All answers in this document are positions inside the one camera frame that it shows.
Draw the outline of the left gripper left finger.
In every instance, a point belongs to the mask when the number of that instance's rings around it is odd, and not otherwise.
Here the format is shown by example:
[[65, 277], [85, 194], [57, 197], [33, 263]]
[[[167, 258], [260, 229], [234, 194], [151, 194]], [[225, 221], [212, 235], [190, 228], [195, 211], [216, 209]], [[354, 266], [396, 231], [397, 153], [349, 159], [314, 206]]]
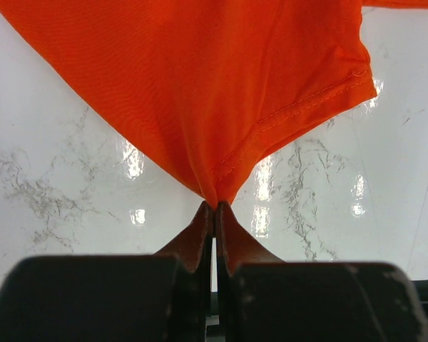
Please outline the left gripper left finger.
[[190, 224], [164, 247], [158, 257], [176, 261], [167, 341], [204, 341], [211, 307], [213, 210], [202, 202]]

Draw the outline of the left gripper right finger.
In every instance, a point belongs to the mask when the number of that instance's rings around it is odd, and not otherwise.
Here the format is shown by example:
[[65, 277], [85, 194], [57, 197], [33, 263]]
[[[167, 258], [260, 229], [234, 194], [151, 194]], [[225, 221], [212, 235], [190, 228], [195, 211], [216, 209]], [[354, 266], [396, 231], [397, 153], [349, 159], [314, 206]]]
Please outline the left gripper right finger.
[[219, 203], [215, 209], [215, 238], [220, 328], [226, 341], [243, 341], [243, 330], [248, 327], [245, 308], [254, 302], [255, 294], [241, 271], [283, 260], [238, 222], [228, 202]]

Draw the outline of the orange t shirt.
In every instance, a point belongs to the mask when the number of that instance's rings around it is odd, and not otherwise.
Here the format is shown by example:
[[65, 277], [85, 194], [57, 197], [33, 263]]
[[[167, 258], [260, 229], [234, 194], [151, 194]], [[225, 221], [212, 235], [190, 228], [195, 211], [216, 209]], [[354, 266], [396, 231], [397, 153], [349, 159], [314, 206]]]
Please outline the orange t shirt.
[[131, 144], [216, 207], [254, 166], [376, 96], [366, 1], [0, 1]]

